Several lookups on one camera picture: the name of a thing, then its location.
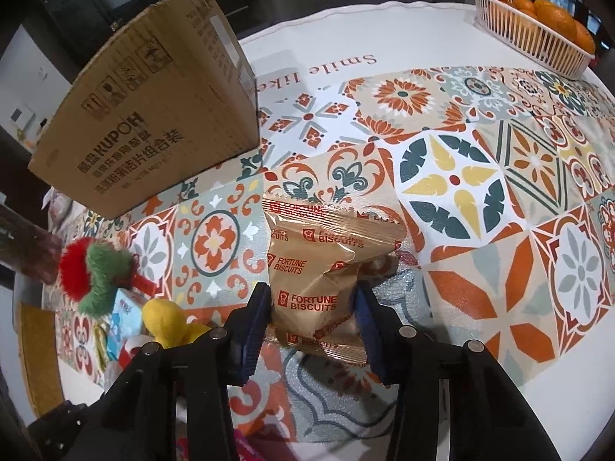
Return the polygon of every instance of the patterned tablecloth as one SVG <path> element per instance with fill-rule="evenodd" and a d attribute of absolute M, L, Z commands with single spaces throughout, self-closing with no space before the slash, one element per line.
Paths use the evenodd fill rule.
<path fill-rule="evenodd" d="M 297 83 L 267 98 L 259 149 L 114 221 L 85 210 L 64 238 L 128 247 L 157 296 L 219 325 L 268 279 L 263 192 L 373 211 L 408 231 L 398 265 L 371 265 L 382 303 L 453 343 L 484 341 L 518 385 L 611 308 L 615 105 L 597 86 L 462 66 L 310 92 Z M 100 383 L 92 320 L 58 286 L 46 299 L 58 356 Z M 368 367 L 270 344 L 248 384 L 229 391 L 244 433 L 302 442 L 386 433 L 396 394 Z"/>

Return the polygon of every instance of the cardboard box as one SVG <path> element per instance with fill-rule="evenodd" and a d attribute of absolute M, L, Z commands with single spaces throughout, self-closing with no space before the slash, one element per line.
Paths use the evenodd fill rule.
<path fill-rule="evenodd" d="M 29 169 L 105 218 L 258 144 L 254 73 L 215 0 L 162 0 L 79 73 Z"/>

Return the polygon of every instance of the plastic basket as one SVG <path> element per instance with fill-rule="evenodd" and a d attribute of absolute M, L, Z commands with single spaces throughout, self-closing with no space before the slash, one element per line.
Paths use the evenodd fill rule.
<path fill-rule="evenodd" d="M 593 55 L 499 0 L 475 0 L 476 19 L 485 30 L 548 70 L 577 80 Z"/>

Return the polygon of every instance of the pink item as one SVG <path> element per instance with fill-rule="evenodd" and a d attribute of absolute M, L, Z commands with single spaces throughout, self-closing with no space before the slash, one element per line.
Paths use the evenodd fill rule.
<path fill-rule="evenodd" d="M 133 357 L 139 353 L 141 347 L 144 346 L 145 343 L 153 341 L 154 337 L 149 336 L 147 334 L 137 334 L 136 336 L 131 336 L 126 340 L 122 350 L 119 352 L 118 363 L 122 369 L 126 369 L 130 361 Z"/>
<path fill-rule="evenodd" d="M 237 446 L 237 453 L 239 454 L 240 461 L 265 461 L 248 443 L 244 435 L 238 429 L 233 430 L 233 436 L 235 437 L 235 445 Z M 178 454 L 177 459 L 189 460 L 188 439 L 186 437 L 178 438 L 176 446 Z"/>

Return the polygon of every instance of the table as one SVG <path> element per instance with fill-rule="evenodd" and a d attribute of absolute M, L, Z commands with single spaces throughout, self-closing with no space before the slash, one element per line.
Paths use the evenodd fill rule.
<path fill-rule="evenodd" d="M 346 7 L 242 40 L 258 78 L 261 151 L 188 179 L 113 222 L 76 209 L 63 234 L 144 250 L 146 231 L 150 248 L 156 234 L 161 240 L 147 254 L 173 255 L 153 272 L 160 295 L 191 317 L 221 323 L 245 303 L 253 282 L 266 279 L 258 196 L 275 188 L 297 196 L 319 191 L 327 200 L 327 162 L 345 151 L 340 161 L 360 161 L 367 179 L 363 193 L 351 187 L 358 175 L 347 175 L 353 204 L 398 214 L 416 249 L 405 245 L 410 256 L 379 289 L 382 300 L 415 324 L 446 328 L 455 343 L 484 341 L 562 459 L 580 459 L 615 410 L 608 235 L 615 109 L 593 73 L 584 79 L 597 87 L 534 72 L 537 64 L 476 29 L 473 11 L 421 2 Z M 303 165 L 315 168 L 313 187 L 301 183 L 309 172 Z M 399 203 L 377 200 L 381 176 Z M 236 216 L 228 226 L 245 252 L 236 259 L 222 252 L 228 266 L 212 278 L 217 255 L 201 249 L 195 256 L 191 239 L 203 235 L 202 218 L 220 209 Z M 590 281 L 565 280 L 566 269 L 580 277 L 579 266 Z M 57 300 L 57 292 L 48 299 Z M 58 354 L 81 373 L 62 362 L 63 381 L 99 380 L 91 322 L 59 303 Z M 356 459 L 365 451 L 382 458 L 386 441 L 370 438 L 387 431 L 393 388 L 368 369 L 268 345 L 261 357 L 254 381 L 230 393 L 236 425 L 257 430 L 259 445 L 281 448 L 266 443 L 281 436 L 296 442 L 290 449 L 302 459 Z"/>

